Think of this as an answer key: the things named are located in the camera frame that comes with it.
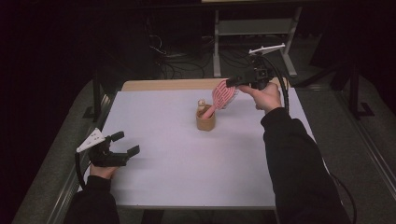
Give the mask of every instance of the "hand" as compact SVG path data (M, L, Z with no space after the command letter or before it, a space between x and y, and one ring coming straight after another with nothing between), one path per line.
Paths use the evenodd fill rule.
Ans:
M271 110L281 107L280 92L275 83L269 82L264 90L259 91L249 86L241 85L238 89L253 97L257 109L263 109L266 114Z
M97 175L104 179L111 179L119 167L99 167L91 164L90 175Z

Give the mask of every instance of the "white tabletop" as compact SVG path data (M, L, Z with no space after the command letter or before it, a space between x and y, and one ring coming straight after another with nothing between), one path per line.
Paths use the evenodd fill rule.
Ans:
M289 96L290 115L312 136L294 89ZM275 207L260 125L264 112L239 92L226 109L216 111L212 131L199 131L195 112L201 98L211 104L211 90L118 92L103 134L124 131L125 137L112 143L113 152L141 149L113 179L118 205Z

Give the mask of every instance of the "dark background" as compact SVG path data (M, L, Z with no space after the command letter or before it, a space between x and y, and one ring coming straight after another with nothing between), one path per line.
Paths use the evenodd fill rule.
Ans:
M117 4L125 6L122 1L0 3L2 223L12 221L70 106L95 72L111 94L125 80L159 77L159 55L149 47L152 29L164 45L189 51L199 48L202 35L213 35L210 11L174 16L78 10ZM366 1L353 8L305 7L297 34L323 34L313 65L325 68L340 55L350 55L395 112L393 9L391 4Z

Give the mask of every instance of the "black cable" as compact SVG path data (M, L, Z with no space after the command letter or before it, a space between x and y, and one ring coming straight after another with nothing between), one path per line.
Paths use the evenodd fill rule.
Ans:
M160 65L160 69L161 69L161 72L163 73L163 79L168 79L168 74L167 74L167 71L166 71L166 66L165 66L165 71L163 71L163 67Z
M167 54L167 55L164 55L163 58L165 58L165 60L177 60L179 58L191 57L191 60L189 62L192 62L192 61L195 61L197 59L197 57L199 57L200 55L213 51L213 45L214 45L214 40L211 40L206 44L202 44L201 47L196 51L179 53L179 54L174 54L174 55Z
M225 63L227 63L228 65L230 65L230 66L232 66L232 67L235 67L235 68L247 68L247 67L250 66L250 63L249 63L249 62L247 62L247 64L246 64L246 63L238 62L237 60L233 60L233 59L229 58L228 56L226 56L225 54L220 53L220 52L219 52L219 56L221 56L221 59L222 59ZM228 61L231 61L231 62L233 62L233 63L239 63L239 64L241 64L241 66L236 66L236 65L234 65L234 64L231 64L231 63L227 62L227 60L228 60Z
M170 68L172 69L172 76L171 76L170 79L183 78L183 74L181 74L181 72L179 72L179 71L177 71L177 70L175 69L175 68L179 68L179 67L173 66L173 65L170 64L170 63L163 63L163 64L165 64L166 66L168 66L168 67L170 67Z
M84 174L87 173L88 168L90 168L92 162L88 162L87 167L84 169Z
M84 181L84 177L82 176L82 173L81 173L81 164L79 161L79 153L78 152L76 152L76 154L75 154L75 161L76 161L76 173L77 173L78 182L79 182L79 185L81 186L81 188L84 189L85 181Z
M227 51L233 55L233 57L235 59L245 59L247 60L247 58L249 57L249 54L246 53L245 50L243 50L242 48L238 49L236 47L233 46L227 46L229 49L227 49Z
M276 74L277 79L279 79L280 89L282 89L282 94L283 94L283 101L284 101L284 104L285 104L286 111L287 111L288 114L289 114L289 112L290 112L290 110L289 110L289 93L288 93L288 89L286 88L286 85L285 85L285 82L284 82L284 80L283 80L283 77L282 77L282 75L279 73L279 71L277 70L277 68L274 66L274 64L271 63L270 60L268 60L268 59L267 59L266 57L264 57L264 56L261 56L261 57L262 57L266 62L268 62L268 63L271 65L272 69L274 70L274 72L275 72L275 74Z
M182 54L180 56L173 56L173 57L165 56L165 57L163 57L163 59L165 59L169 63L190 63L190 62L200 60L200 58L202 58L202 54L205 54L205 53L209 54L211 52L213 52L213 50L209 50L208 52L204 51L204 52L197 52L197 53ZM180 62L174 61L174 60L179 60L179 58L184 58L184 59L188 59L188 60L180 61ZM211 57L209 57L208 62L204 66L206 66L210 62L210 59L211 59Z
M347 196L349 197L350 202L352 203L352 208L353 208L353 219L352 219L352 224L356 224L357 221L357 217L358 217L358 209L356 208L356 204L355 204L355 200L352 197L352 194L350 193L350 191L347 189L347 186L341 182L341 180L335 176L332 173L329 173L330 176L334 179L334 182L338 185L344 188L344 190L346 191Z
M205 77L205 67L207 67L207 65L211 62L211 60L212 60L212 58L209 56L208 58L207 58L207 60L206 60L206 62L205 62L205 64L204 65L199 65L199 64L197 64L197 63L191 63L192 61L194 61L194 60L188 60L188 61L186 61L186 62L169 62L168 60L165 60L165 62L164 62L164 64L167 64L168 66L171 66L172 67L172 69L175 69L175 68L177 68L177 69L180 69L180 70L183 70L183 71L195 71L195 70L198 70L198 69L201 69L201 71L202 71L202 78L204 78ZM187 68L183 68L183 67L180 67L180 66L175 66L175 65L171 65L171 63L175 63L175 64L189 64L189 65L193 65L193 66L196 66L197 68L195 69L195 68L193 68L193 69L187 69Z
M171 64L169 64L169 63L163 63L164 65L165 65L165 72L166 72L166 76L167 76L167 69L166 69L166 66L169 66L171 69L172 69L172 76L171 76L171 79L173 79L174 78L174 76L175 76L175 68L171 65Z

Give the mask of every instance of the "floor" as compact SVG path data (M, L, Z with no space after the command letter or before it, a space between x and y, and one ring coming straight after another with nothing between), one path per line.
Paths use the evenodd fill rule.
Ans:
M321 68L309 65L319 39L319 36L295 37L290 49L290 57L298 76L290 77L291 84L299 83L321 71ZM277 43L279 41L282 41L282 36L244 36L222 39L220 62L223 76L232 76L246 69L248 49L260 47L261 42ZM280 55L273 52L268 55L268 58L281 73L287 73ZM175 56L163 59L163 61L167 65L163 65L161 78L200 78L212 77L213 74L211 53L202 53L199 57ZM394 212L396 202L391 191L392 185L385 181L387 177L380 172L381 167L376 165L371 152L372 147L375 146L387 162L389 169L396 171L396 151L393 150L396 146L394 138L396 118L383 104L374 86L361 77L360 102L367 103L375 112L375 116L356 121L347 110L348 86L343 91L332 91L329 88L331 80L332 74L329 74L310 86L297 89L323 159L330 171L342 180L353 196L358 211L357 223L396 223ZM67 190L77 190L78 186L74 175L73 154L78 143L84 139L92 127L92 120L83 118L87 107L90 106L92 106L91 82L81 90L70 108L70 113L13 223L59 223L59 220L62 220L64 209L72 195L72 192ZM369 136L370 140L364 139L365 135ZM352 218L352 203L347 192L341 187L339 191L346 210ZM122 224L140 223L143 211L119 207L119 214ZM260 211L166 210L162 224L273 223L270 219Z

